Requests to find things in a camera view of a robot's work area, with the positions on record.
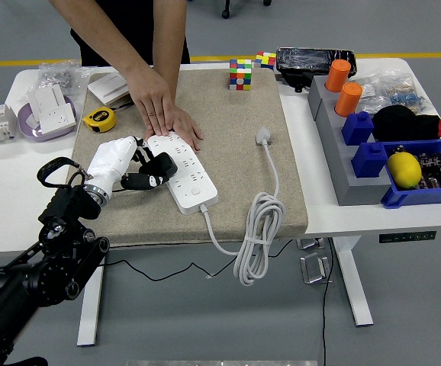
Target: wall socket panel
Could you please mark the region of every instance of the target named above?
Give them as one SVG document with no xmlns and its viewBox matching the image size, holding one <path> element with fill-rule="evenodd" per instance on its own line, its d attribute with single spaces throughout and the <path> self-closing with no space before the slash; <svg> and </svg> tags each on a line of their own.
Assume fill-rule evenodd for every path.
<svg viewBox="0 0 441 366">
<path fill-rule="evenodd" d="M 64 130 L 76 125 L 75 116 L 70 103 L 66 103 L 54 111 L 40 116 L 40 132 L 46 133 Z"/>
<path fill-rule="evenodd" d="M 121 74 L 111 72 L 89 84 L 89 91 L 104 105 L 109 106 L 116 100 L 128 95 L 129 87 Z"/>
<path fill-rule="evenodd" d="M 202 204 L 209 207 L 217 203 L 214 183 L 192 148 L 177 133 L 152 136 L 147 144 L 154 156 L 165 152 L 178 167 L 178 171 L 166 184 L 182 214 L 193 214 L 200 210 Z"/>
<path fill-rule="evenodd" d="M 380 234 L 378 242 L 416 242 L 419 240 L 434 240 L 435 238 L 436 231 L 420 231 L 417 233 Z"/>
</svg>

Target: white cable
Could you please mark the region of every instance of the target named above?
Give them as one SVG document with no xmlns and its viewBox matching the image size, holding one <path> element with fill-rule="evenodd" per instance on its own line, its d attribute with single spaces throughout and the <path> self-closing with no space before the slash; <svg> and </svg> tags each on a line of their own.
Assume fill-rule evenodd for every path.
<svg viewBox="0 0 441 366">
<path fill-rule="evenodd" d="M 272 167 L 273 175 L 275 176 L 275 194 L 270 195 L 266 192 L 260 192 L 254 197 L 246 218 L 246 235 L 244 236 L 244 241 L 239 252 L 229 252 L 221 247 L 215 239 L 206 206 L 204 204 L 200 206 L 214 245 L 222 253 L 237 257 L 233 272 L 234 276 L 238 278 L 240 283 L 244 286 L 252 285 L 256 279 L 263 278 L 268 271 L 269 247 L 282 225 L 285 216 L 285 205 L 277 198 L 280 184 L 275 164 L 269 154 L 268 138 L 269 136 L 258 142 L 263 145 L 266 155 L 268 156 L 269 164 Z"/>
</svg>

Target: table leg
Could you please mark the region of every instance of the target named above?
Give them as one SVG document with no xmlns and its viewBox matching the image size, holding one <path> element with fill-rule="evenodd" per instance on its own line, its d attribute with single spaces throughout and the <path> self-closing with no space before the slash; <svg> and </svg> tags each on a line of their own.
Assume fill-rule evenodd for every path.
<svg viewBox="0 0 441 366">
<path fill-rule="evenodd" d="M 340 262 L 355 323 L 357 326 L 370 326 L 373 324 L 372 315 L 351 252 L 360 238 L 361 236 L 341 236 L 333 238 L 333 243 Z"/>
<path fill-rule="evenodd" d="M 98 308 L 100 307 L 101 280 L 104 268 L 98 267 L 85 286 L 83 294 L 82 316 L 78 330 L 79 347 L 95 345 L 98 325 Z"/>
</svg>

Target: purple bowl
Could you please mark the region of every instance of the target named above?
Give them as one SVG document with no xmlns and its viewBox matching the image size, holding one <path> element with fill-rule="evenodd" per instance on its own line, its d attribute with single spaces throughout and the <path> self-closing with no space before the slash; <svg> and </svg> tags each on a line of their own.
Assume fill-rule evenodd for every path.
<svg viewBox="0 0 441 366">
<path fill-rule="evenodd" d="M 75 116 L 76 119 L 76 111 L 75 106 L 73 105 L 72 100 L 65 95 L 65 102 L 71 104 L 71 109 L 73 110 L 73 116 Z M 26 136 L 28 139 L 31 139 L 37 143 L 48 141 L 51 139 L 56 139 L 57 137 L 66 135 L 67 133 L 71 132 L 75 126 L 71 126 L 68 128 L 65 128 L 64 130 L 55 131 L 46 133 L 43 135 L 40 132 L 40 126 L 35 130 L 31 126 L 25 123 L 25 121 L 32 115 L 32 109 L 31 105 L 27 103 L 25 106 L 23 106 L 19 113 L 17 114 L 17 119 L 19 122 L 19 128 L 21 129 L 21 132 L 24 136 Z"/>
</svg>

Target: yellow tape measure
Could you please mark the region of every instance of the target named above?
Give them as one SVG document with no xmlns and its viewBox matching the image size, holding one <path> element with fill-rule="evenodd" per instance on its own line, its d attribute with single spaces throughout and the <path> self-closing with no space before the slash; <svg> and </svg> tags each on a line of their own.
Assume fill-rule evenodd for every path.
<svg viewBox="0 0 441 366">
<path fill-rule="evenodd" d="M 83 122 L 93 132 L 107 132 L 117 123 L 117 118 L 112 109 L 107 107 L 100 107 L 95 109 L 92 113 L 89 113 L 83 118 Z"/>
</svg>

